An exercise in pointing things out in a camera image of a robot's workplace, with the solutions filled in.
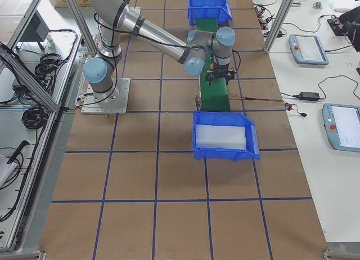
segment computer keyboard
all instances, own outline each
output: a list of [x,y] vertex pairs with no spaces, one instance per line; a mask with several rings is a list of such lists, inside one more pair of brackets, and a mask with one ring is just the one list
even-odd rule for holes
[[292,6],[300,7],[303,4],[302,0],[294,0]]

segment robotic arm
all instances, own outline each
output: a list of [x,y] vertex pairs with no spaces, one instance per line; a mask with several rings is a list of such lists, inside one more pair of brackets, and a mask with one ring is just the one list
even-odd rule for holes
[[229,27],[218,29],[216,33],[192,30],[187,43],[156,26],[154,23],[129,8],[129,0],[92,0],[95,11],[102,19],[100,25],[101,43],[97,57],[89,60],[84,73],[95,93],[106,97],[112,90],[111,75],[120,61],[121,33],[129,33],[152,45],[156,49],[183,64],[189,75],[199,75],[205,65],[208,53],[213,56],[214,67],[206,74],[211,83],[215,78],[234,78],[234,69],[229,69],[235,32]]

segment aluminum profile post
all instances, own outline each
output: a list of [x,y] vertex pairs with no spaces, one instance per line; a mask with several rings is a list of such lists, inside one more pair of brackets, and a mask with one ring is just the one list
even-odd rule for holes
[[277,38],[277,34],[281,28],[282,23],[284,22],[286,15],[292,5],[294,0],[283,0],[279,11],[277,12],[277,16],[275,18],[274,24],[271,26],[269,31],[268,38],[265,41],[264,45],[264,53],[269,53],[272,45],[274,44],[275,39]]
[[0,48],[0,55],[13,67],[21,83],[32,91],[44,106],[50,111],[57,111],[59,106],[54,102],[51,95],[37,82],[19,62],[9,53]]
[[77,3],[77,0],[66,0],[69,4],[69,8],[72,11],[75,21],[81,31],[81,34],[83,35],[87,46],[89,48],[89,53],[91,56],[95,56],[97,53],[97,47],[96,44],[91,36],[90,30],[88,25],[85,22],[84,16],[81,14],[79,4]]

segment white table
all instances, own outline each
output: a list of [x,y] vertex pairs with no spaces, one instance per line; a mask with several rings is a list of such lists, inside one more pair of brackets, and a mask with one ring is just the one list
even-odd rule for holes
[[[253,0],[262,4],[271,1]],[[275,13],[281,1],[267,8]],[[314,2],[321,2],[323,9],[314,9]],[[290,9],[285,22],[294,23],[305,30],[316,30],[318,17],[333,13],[325,0],[303,0],[301,7]],[[289,34],[317,35],[326,50],[349,45],[345,38],[334,38],[325,17],[321,19],[321,27],[316,33],[302,32],[291,25],[283,27],[287,35],[276,39],[270,50],[281,92],[291,95],[301,91],[318,92],[322,97],[318,82],[340,74],[360,83],[360,76],[356,72],[360,56],[354,48],[327,54],[330,63],[326,66],[299,65],[294,61],[288,43]],[[321,84],[327,94],[324,101],[314,103],[283,97],[287,102],[297,104],[300,112],[308,114],[302,118],[294,111],[287,112],[327,242],[360,242],[360,153],[338,151],[331,147],[321,113],[322,105],[327,102],[360,105],[360,100],[352,94],[355,86],[352,81],[341,77]]]

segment blue plastic crate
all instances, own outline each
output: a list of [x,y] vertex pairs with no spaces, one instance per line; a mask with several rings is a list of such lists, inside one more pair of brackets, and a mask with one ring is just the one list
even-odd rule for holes
[[195,18],[216,18],[219,24],[231,19],[231,10],[226,0],[187,0],[187,17],[194,25]]
[[[245,127],[246,150],[207,148],[196,146],[196,125]],[[241,113],[193,112],[192,149],[195,159],[219,158],[234,161],[256,158],[260,160],[255,123]]]

